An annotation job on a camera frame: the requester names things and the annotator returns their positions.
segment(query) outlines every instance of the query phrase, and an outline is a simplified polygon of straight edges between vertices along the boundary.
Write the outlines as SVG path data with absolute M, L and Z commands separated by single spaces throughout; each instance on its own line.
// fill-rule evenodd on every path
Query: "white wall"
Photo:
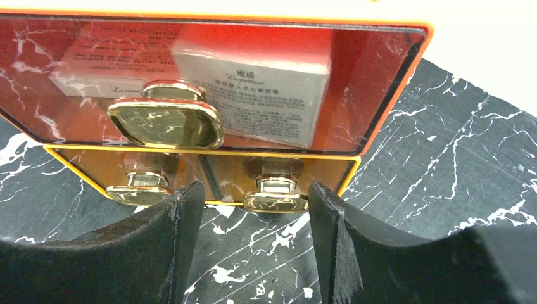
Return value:
M 537 4 L 441 3 L 425 59 L 537 117 Z

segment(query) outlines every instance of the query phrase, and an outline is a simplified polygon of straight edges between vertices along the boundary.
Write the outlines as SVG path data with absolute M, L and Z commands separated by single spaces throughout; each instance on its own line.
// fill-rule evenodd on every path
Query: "black marble surface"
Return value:
M 72 239 L 135 212 L 0 130 L 0 238 Z M 343 197 L 430 239 L 535 225 L 536 139 L 536 118 L 424 60 Z M 320 303 L 309 214 L 206 208 L 189 282 L 185 303 Z

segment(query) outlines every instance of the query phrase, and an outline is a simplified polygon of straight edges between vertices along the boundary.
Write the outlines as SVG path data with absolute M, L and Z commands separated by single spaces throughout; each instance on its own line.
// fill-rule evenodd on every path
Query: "mirrored drawer front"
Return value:
M 305 195 L 309 185 L 315 181 L 340 192 L 347 187 L 359 162 L 359 157 L 318 159 L 92 149 L 47 150 L 69 164 L 73 171 L 105 196 L 128 205 L 152 205 L 174 188 L 193 181 L 201 181 L 205 185 L 207 202 L 227 205 L 243 205 L 248 195 L 258 193 Z
M 0 113 L 42 143 L 359 155 L 429 35 L 2 16 Z

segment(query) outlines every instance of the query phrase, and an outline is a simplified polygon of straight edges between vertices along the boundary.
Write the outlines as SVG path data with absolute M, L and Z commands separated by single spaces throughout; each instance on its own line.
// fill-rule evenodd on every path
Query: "gold knob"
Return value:
M 134 153 L 125 159 L 127 185 L 110 186 L 106 193 L 116 202 L 131 206 L 152 206 L 172 194 L 170 180 L 179 167 L 179 156 L 167 153 Z
M 293 193 L 296 179 L 303 171 L 297 158 L 247 158 L 246 173 L 255 178 L 259 192 L 243 196 L 243 206 L 254 212 L 298 213 L 309 209 L 308 196 Z
M 126 186 L 110 186 L 106 193 L 118 203 L 131 206 L 152 206 L 171 195 L 165 187 L 166 178 L 154 172 L 130 172 Z
M 116 99 L 107 109 L 132 143 L 163 149 L 215 149 L 224 143 L 220 114 L 205 102 L 202 89 L 159 80 L 144 86 L 142 95 Z

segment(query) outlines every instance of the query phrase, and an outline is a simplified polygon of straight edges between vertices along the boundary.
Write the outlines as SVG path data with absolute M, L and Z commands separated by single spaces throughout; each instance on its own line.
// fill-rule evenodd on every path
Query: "product box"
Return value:
M 331 71 L 330 30 L 187 24 L 171 52 L 228 134 L 309 148 Z
M 89 22 L 49 78 L 66 96 L 139 97 L 156 79 L 177 79 L 169 46 L 182 25 Z

